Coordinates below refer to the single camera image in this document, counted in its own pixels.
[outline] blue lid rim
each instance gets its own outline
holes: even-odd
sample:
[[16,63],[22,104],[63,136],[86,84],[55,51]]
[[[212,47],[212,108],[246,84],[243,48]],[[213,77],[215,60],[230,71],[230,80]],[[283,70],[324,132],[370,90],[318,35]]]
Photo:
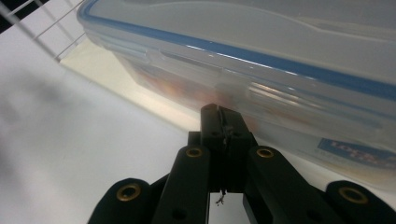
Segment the blue lid rim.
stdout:
[[357,91],[375,97],[396,102],[396,86],[384,82],[374,81],[364,77],[354,77],[330,69],[320,68],[305,63],[297,63],[281,59],[268,54],[259,53],[248,49],[240,49],[213,41],[208,41],[187,35],[179,35],[163,30],[139,26],[123,21],[113,21],[90,14],[93,5],[99,0],[91,0],[83,4],[78,11],[78,16],[85,21],[96,21],[109,26],[128,31],[137,35],[161,39],[170,43],[193,46],[198,49],[209,50],[217,54],[229,56],[243,61],[262,64],[277,70],[295,74],[296,76],[314,79],[343,89]]

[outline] brass screw hole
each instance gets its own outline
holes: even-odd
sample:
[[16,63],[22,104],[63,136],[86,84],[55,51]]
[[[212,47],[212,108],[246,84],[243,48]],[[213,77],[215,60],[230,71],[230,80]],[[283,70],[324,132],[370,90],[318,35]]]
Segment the brass screw hole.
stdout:
[[272,158],[274,157],[274,152],[267,148],[257,149],[257,155],[263,158]]
[[186,151],[188,157],[200,157],[202,156],[202,150],[198,147],[189,148]]
[[352,203],[366,204],[369,202],[366,195],[364,195],[357,189],[342,187],[338,190],[338,192],[341,194],[341,196],[343,196],[343,198]]
[[140,192],[141,189],[137,184],[128,184],[117,191],[117,198],[122,202],[129,202],[137,198]]

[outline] brass insert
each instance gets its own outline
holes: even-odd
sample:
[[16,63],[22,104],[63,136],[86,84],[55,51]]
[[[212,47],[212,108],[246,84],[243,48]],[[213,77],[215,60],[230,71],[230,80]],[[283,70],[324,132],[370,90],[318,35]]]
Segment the brass insert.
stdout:
[[122,201],[122,202],[129,202],[135,198],[137,198],[137,196],[139,196],[141,192],[140,187],[133,183],[133,184],[128,184],[123,186],[122,188],[120,188],[117,191],[117,198]]
[[343,198],[352,203],[366,204],[369,202],[366,195],[357,189],[342,187],[338,190],[338,192],[341,194],[341,196],[343,196]]
[[187,149],[186,154],[188,157],[200,157],[202,156],[202,150],[198,147],[192,147]]
[[271,158],[274,157],[274,152],[268,148],[259,148],[257,149],[257,155],[263,158]]

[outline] wire shelf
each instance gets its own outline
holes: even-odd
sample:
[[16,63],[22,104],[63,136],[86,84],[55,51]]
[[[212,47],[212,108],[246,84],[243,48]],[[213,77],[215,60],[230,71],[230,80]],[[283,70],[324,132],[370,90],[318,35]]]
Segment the wire shelf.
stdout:
[[[12,25],[20,28],[51,58],[60,61],[84,38],[84,30],[77,21],[77,9],[82,0],[27,0],[10,10],[0,1],[0,14]],[[16,13],[35,3],[38,9],[20,20]]]

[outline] plastic food container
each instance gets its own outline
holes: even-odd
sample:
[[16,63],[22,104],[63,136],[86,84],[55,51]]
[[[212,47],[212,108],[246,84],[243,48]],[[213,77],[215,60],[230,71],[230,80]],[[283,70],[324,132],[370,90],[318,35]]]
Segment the plastic food container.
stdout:
[[396,188],[396,4],[88,0],[78,19],[142,86],[241,112],[250,130]]

